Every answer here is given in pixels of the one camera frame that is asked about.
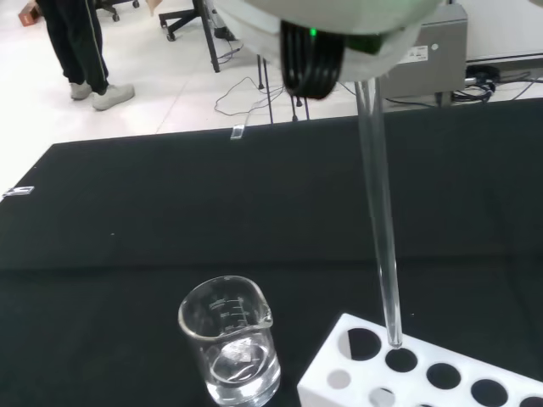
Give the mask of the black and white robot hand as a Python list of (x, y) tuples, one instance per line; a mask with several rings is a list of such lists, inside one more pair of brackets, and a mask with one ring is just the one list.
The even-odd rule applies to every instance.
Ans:
[(294, 97), (321, 100), (339, 81), (392, 70), (439, 6), (427, 0), (216, 1), (244, 45), (281, 70)]

